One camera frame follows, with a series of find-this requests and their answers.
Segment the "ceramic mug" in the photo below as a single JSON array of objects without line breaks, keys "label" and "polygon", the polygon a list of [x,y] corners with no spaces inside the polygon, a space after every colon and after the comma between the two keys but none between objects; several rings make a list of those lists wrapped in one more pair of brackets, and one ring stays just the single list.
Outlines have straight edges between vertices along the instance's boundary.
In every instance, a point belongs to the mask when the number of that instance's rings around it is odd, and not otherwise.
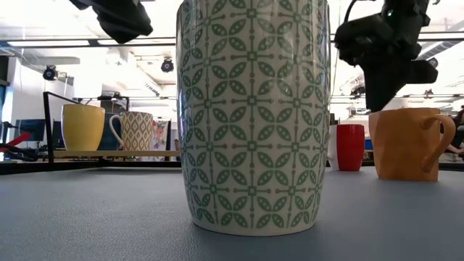
[{"label": "ceramic mug", "polygon": [[392,109],[371,113],[369,132],[379,178],[437,181],[438,159],[455,136],[455,124],[439,109]]},{"label": "ceramic mug", "polygon": [[[118,119],[123,127],[123,137],[119,137],[113,120]],[[113,115],[109,128],[125,151],[149,151],[152,138],[153,115],[145,112],[123,112],[123,116]]]},{"label": "ceramic mug", "polygon": [[61,124],[66,150],[96,151],[103,134],[104,109],[84,104],[65,104]]},{"label": "ceramic mug", "polygon": [[245,236],[312,227],[330,115],[327,2],[185,0],[177,47],[195,224]]},{"label": "ceramic mug", "polygon": [[364,126],[331,125],[328,140],[328,162],[332,170],[359,171],[364,157]]},{"label": "ceramic mug", "polygon": [[[104,115],[104,127],[103,127],[103,135],[101,137],[100,145],[98,150],[118,150],[119,149],[119,141],[113,135],[111,128],[109,126],[109,119],[116,115],[115,113],[105,113]],[[121,137],[121,123],[116,122],[113,124],[113,127],[116,131],[116,134]]]}]

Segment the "desk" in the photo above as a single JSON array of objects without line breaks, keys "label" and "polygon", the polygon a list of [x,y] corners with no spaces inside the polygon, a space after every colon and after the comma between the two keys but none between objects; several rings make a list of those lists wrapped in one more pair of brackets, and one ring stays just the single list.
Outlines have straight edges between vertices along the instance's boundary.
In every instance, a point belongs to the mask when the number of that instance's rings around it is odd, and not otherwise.
[{"label": "desk", "polygon": [[227,236],[190,221],[179,170],[0,176],[0,260],[464,260],[464,174],[439,183],[327,172],[318,221],[289,236]]}]

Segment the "orange ceramic mug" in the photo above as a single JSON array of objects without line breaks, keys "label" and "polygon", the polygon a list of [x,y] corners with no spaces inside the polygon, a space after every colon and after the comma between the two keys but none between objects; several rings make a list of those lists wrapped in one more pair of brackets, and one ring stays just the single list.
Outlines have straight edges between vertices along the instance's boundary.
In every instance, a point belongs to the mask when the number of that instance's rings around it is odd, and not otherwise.
[{"label": "orange ceramic mug", "polygon": [[[440,124],[444,134],[440,139]],[[438,158],[455,135],[455,124],[439,109],[406,108],[371,113],[369,132],[381,179],[437,181]]]}]

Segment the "green patterned mug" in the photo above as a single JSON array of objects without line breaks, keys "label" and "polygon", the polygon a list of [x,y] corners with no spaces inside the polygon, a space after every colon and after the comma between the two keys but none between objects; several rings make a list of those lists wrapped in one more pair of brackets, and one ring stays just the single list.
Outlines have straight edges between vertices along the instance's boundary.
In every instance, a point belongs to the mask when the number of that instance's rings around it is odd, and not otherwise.
[{"label": "green patterned mug", "polygon": [[202,228],[310,228],[326,166],[326,0],[185,0],[177,17],[178,129]]}]

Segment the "yellow cup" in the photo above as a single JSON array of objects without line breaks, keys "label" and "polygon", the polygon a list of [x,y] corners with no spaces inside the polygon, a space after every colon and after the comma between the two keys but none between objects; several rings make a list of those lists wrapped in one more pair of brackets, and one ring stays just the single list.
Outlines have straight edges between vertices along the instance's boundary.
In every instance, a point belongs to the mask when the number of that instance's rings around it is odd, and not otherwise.
[{"label": "yellow cup", "polygon": [[84,104],[63,105],[63,140],[68,151],[96,151],[102,139],[104,109]]}]

